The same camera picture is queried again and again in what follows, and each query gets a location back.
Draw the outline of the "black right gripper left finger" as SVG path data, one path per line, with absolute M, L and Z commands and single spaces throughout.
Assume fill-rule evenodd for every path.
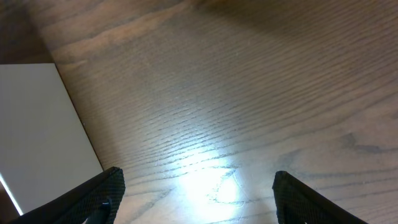
M 113 224 L 126 186 L 123 170 L 111 167 L 11 224 Z

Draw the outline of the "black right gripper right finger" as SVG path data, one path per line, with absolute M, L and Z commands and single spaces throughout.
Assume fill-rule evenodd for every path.
M 272 185 L 279 224 L 367 224 L 280 170 Z

